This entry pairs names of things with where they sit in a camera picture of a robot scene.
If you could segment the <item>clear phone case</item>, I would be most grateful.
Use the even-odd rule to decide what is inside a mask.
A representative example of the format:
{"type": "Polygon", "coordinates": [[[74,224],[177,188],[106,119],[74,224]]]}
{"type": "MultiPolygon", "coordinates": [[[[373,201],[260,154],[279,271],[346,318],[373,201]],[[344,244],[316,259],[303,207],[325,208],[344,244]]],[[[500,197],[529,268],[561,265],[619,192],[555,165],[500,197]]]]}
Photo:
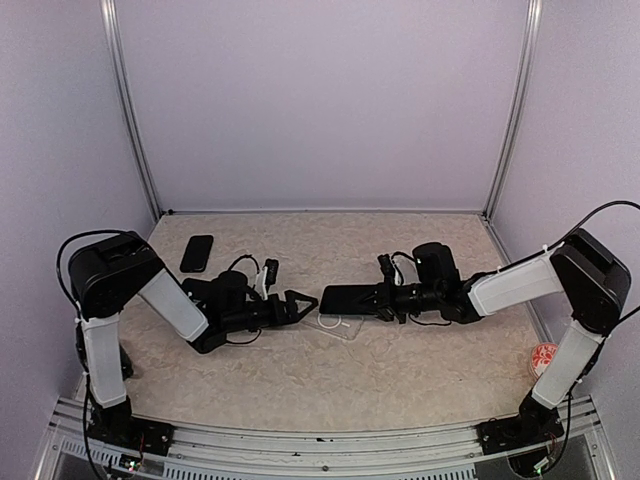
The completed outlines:
{"type": "Polygon", "coordinates": [[[364,316],[328,315],[317,312],[305,317],[301,323],[321,333],[352,341],[358,336],[364,320],[364,316]]]}

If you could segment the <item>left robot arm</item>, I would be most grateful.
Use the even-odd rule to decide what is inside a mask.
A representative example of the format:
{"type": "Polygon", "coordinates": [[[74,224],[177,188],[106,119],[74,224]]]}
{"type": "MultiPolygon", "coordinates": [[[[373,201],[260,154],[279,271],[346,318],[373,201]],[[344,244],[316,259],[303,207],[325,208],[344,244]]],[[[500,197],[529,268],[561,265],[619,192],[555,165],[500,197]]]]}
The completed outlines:
{"type": "Polygon", "coordinates": [[[101,413],[102,430],[121,445],[133,443],[140,424],[131,414],[121,346],[121,321],[145,306],[195,352],[206,355],[230,344],[230,335],[260,334],[301,322],[319,305],[295,290],[271,292],[278,263],[266,261],[255,281],[233,267],[195,291],[134,231],[94,230],[96,242],[68,260],[66,294],[76,309],[79,355],[87,392],[101,413]]]}

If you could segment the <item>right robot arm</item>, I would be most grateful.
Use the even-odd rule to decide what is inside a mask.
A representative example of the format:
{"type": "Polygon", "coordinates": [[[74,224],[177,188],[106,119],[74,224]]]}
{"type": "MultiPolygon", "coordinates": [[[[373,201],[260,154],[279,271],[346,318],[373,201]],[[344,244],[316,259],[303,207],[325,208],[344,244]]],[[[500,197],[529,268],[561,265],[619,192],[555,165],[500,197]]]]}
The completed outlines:
{"type": "Polygon", "coordinates": [[[398,285],[385,278],[376,285],[359,286],[338,313],[405,322],[409,315],[436,311],[444,320],[469,324],[539,297],[566,295],[572,321],[551,364],[511,423],[518,442],[535,442],[550,427],[549,412],[584,375],[590,360],[621,323],[632,283],[629,269],[582,228],[555,248],[468,279],[461,278],[445,244],[419,245],[412,256],[417,282],[398,285]]]}

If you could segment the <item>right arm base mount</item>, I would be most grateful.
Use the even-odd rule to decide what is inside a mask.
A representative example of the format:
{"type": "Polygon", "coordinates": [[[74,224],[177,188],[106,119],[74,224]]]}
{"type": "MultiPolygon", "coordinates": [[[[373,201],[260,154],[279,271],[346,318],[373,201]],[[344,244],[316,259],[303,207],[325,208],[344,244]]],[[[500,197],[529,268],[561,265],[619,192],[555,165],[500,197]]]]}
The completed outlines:
{"type": "Polygon", "coordinates": [[[481,422],[476,432],[484,455],[535,445],[565,434],[558,409],[545,407],[533,398],[532,392],[524,397],[516,415],[481,422]]]}

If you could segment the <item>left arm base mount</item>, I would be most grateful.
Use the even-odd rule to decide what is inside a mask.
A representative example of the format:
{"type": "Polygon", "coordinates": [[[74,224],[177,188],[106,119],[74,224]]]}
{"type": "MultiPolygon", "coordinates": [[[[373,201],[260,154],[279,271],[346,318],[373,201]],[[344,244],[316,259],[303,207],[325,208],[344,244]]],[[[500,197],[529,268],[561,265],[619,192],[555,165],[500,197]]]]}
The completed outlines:
{"type": "Polygon", "coordinates": [[[89,404],[89,438],[142,454],[168,455],[174,437],[174,425],[134,416],[128,396],[118,405],[103,407],[89,395],[89,404]]]}

